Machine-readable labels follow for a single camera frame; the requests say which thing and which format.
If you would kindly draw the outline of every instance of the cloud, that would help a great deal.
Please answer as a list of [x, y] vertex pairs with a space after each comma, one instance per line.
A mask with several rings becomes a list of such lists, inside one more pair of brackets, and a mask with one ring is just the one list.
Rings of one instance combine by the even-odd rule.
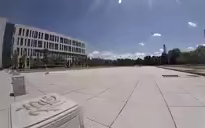
[[195, 48], [194, 47], [188, 47], [187, 48], [187, 50], [189, 50], [189, 51], [192, 51], [192, 50], [194, 50]]
[[162, 48], [160, 49], [160, 52], [163, 52], [163, 49], [162, 49]]
[[99, 51], [93, 51], [92, 54], [99, 54]]
[[110, 51], [93, 51], [92, 53], [88, 54], [90, 58], [102, 58], [102, 59], [137, 59], [137, 58], [144, 58], [146, 56], [145, 53], [136, 52], [136, 53], [123, 53], [123, 54], [115, 54]]
[[197, 27], [197, 24], [193, 23], [193, 22], [188, 22], [188, 25], [191, 26], [191, 27]]
[[162, 52], [154, 52], [153, 56], [161, 56]]
[[139, 45], [144, 46], [145, 44], [143, 42], [139, 43]]
[[152, 36], [161, 36], [160, 33], [154, 33]]
[[198, 46], [204, 46], [205, 47], [205, 44], [197, 44], [196, 47]]

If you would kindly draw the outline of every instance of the white building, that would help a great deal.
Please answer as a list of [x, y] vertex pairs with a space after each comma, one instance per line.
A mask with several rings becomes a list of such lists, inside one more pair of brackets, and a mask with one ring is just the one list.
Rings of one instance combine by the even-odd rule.
[[51, 57], [60, 57], [66, 63], [86, 57], [85, 43], [47, 30], [12, 24], [0, 17], [0, 68], [8, 67], [11, 57], [18, 55], [18, 64], [25, 56], [25, 67], [30, 59], [43, 59], [44, 49]]

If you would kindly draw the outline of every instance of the sky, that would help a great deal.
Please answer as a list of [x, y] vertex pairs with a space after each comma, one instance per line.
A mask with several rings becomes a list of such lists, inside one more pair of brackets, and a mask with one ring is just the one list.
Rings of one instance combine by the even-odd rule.
[[90, 57], [205, 45], [205, 0], [0, 0], [0, 16], [83, 40]]

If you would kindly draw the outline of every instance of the plaza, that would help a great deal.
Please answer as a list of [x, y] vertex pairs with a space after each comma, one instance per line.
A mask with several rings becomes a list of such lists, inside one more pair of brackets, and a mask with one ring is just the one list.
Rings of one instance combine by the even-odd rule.
[[203, 76], [149, 66], [21, 75], [27, 95], [14, 98], [11, 74], [0, 71], [0, 128], [9, 128], [11, 103], [48, 93], [77, 102], [86, 128], [205, 128]]

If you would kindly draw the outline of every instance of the tree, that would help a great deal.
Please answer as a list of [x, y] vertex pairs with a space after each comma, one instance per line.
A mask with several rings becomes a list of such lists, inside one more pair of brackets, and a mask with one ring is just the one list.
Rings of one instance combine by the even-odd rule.
[[13, 69], [18, 68], [18, 53], [16, 50], [12, 54], [12, 67], [13, 67]]
[[26, 54], [24, 53], [21, 57], [21, 62], [20, 62], [21, 69], [25, 68], [25, 64], [26, 64]]
[[161, 64], [168, 64], [168, 55], [166, 53], [161, 55]]
[[48, 53], [49, 53], [48, 49], [43, 49], [43, 63], [45, 65], [45, 68], [47, 68], [48, 65]]
[[178, 48], [170, 50], [168, 52], [168, 62], [169, 64], [177, 64], [177, 58], [181, 55], [181, 51]]

